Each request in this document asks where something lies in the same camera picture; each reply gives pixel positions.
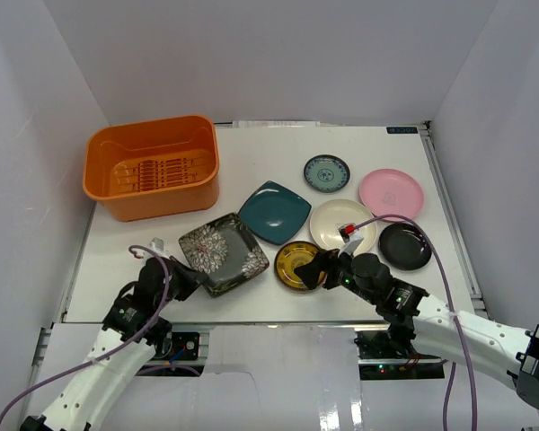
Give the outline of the black floral square plate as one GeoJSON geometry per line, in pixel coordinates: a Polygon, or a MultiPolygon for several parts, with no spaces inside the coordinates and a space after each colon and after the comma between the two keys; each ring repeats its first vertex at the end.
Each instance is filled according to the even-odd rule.
{"type": "Polygon", "coordinates": [[[251,230],[236,213],[185,233],[178,243],[190,268],[206,275],[203,286],[213,298],[236,289],[270,266],[251,230]]]}

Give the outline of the cream round plate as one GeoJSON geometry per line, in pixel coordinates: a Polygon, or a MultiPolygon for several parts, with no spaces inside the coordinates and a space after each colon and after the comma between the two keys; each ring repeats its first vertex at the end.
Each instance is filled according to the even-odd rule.
{"type": "Polygon", "coordinates": [[[340,249],[344,241],[339,229],[345,224],[360,224],[373,214],[358,202],[348,199],[329,200],[317,207],[310,217],[310,234],[322,249],[340,249]]]}

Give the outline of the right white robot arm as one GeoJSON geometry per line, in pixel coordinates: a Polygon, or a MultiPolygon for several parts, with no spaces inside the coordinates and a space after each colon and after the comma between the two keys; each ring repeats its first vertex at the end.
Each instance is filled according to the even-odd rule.
{"type": "Polygon", "coordinates": [[[390,325],[387,345],[464,364],[516,391],[539,410],[539,325],[532,330],[454,311],[426,290],[394,277],[375,254],[320,251],[295,274],[310,289],[342,286],[372,304],[390,325]]]}

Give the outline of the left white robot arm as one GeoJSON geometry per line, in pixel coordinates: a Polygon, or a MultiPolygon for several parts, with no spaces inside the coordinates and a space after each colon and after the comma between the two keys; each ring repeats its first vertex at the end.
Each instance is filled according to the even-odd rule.
{"type": "Polygon", "coordinates": [[[137,374],[187,369],[198,356],[199,334],[175,333],[160,315],[170,301],[188,299],[206,274],[176,259],[155,256],[138,278],[123,286],[102,321],[88,357],[74,371],[57,398],[38,416],[28,416],[23,430],[98,430],[111,406],[137,374]]]}

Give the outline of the orange plastic bin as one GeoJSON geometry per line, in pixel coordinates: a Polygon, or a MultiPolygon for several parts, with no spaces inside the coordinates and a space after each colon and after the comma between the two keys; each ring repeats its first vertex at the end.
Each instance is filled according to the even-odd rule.
{"type": "Polygon", "coordinates": [[[86,147],[83,189],[121,222],[208,209],[219,196],[216,128],[189,115],[104,128],[86,147]]]}

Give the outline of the yellow patterned round plate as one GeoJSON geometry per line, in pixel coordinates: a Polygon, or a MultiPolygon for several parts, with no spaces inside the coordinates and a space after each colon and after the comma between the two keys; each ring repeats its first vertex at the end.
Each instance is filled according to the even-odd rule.
{"type": "Polygon", "coordinates": [[[308,264],[320,250],[311,242],[295,241],[285,244],[274,259],[274,273],[279,282],[294,294],[308,294],[311,290],[296,275],[294,269],[308,264]]]}

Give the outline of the teal square plate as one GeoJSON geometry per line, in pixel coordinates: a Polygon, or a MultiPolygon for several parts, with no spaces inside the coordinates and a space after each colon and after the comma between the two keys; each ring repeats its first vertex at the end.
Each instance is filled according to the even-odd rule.
{"type": "Polygon", "coordinates": [[[263,241],[282,245],[303,227],[311,209],[294,191],[268,180],[248,197],[238,215],[263,241]]]}

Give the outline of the black round plate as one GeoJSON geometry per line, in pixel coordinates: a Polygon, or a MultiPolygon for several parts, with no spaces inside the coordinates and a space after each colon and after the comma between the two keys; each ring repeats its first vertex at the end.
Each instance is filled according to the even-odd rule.
{"type": "Polygon", "coordinates": [[[402,271],[423,268],[432,257],[420,230],[406,223],[387,225],[379,236],[378,249],[390,265],[402,271]]]}

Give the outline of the blue patterned small plate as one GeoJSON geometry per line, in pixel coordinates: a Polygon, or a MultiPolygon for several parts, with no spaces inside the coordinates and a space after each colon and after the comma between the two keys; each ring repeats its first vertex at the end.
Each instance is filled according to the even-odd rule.
{"type": "Polygon", "coordinates": [[[348,185],[350,169],[337,156],[319,154],[305,163],[303,175],[311,188],[322,193],[335,193],[348,185]]]}

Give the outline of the pink round plate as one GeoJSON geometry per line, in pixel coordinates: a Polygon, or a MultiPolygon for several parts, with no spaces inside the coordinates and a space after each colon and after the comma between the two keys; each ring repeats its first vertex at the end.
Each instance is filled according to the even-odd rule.
{"type": "Polygon", "coordinates": [[[395,214],[414,219],[425,204],[419,183],[406,172],[389,168],[368,173],[360,182],[358,195],[374,216],[395,214]]]}

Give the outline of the blue table label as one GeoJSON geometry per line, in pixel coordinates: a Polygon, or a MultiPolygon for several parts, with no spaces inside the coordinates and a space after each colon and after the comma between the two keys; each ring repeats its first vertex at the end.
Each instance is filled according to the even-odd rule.
{"type": "Polygon", "coordinates": [[[417,135],[419,133],[416,127],[396,127],[390,126],[386,127],[386,131],[390,135],[417,135]]]}

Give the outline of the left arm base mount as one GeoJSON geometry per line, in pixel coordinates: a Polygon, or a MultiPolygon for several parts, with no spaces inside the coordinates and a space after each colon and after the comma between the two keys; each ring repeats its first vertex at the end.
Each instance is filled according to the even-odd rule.
{"type": "Polygon", "coordinates": [[[137,372],[142,377],[200,377],[201,336],[198,332],[171,332],[154,357],[137,372]]]}

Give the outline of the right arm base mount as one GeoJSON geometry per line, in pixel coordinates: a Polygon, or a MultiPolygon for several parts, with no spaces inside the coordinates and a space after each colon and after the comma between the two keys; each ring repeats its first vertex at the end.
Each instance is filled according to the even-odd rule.
{"type": "Polygon", "coordinates": [[[439,380],[445,362],[392,343],[384,326],[356,329],[358,369],[362,382],[439,380]]]}

